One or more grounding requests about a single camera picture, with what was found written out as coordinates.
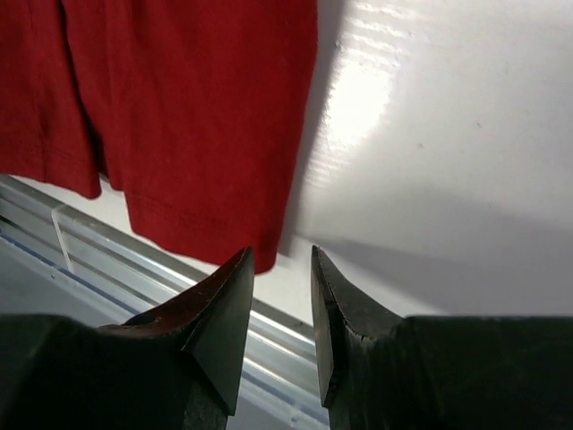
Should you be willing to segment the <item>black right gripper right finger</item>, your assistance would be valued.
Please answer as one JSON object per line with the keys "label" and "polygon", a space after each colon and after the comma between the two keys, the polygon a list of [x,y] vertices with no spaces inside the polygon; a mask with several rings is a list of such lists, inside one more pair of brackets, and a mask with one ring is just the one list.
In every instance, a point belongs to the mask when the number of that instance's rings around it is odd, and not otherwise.
{"label": "black right gripper right finger", "polygon": [[321,405],[333,429],[569,429],[572,321],[400,317],[312,249]]}

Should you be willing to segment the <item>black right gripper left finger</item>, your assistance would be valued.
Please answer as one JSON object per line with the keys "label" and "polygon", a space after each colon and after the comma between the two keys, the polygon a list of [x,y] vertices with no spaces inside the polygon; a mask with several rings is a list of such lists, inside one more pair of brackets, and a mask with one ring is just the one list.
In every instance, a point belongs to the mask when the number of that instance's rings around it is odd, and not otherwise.
{"label": "black right gripper left finger", "polygon": [[122,324],[3,316],[2,428],[225,428],[239,397],[253,282],[245,247]]}

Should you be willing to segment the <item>dark red t shirt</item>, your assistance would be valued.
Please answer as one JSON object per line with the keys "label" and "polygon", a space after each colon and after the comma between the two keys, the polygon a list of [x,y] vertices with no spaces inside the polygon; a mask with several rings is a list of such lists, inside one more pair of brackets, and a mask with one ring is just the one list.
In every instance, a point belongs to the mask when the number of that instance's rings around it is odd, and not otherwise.
{"label": "dark red t shirt", "polygon": [[4,1],[1,170],[222,264],[277,257],[318,45],[314,1]]}

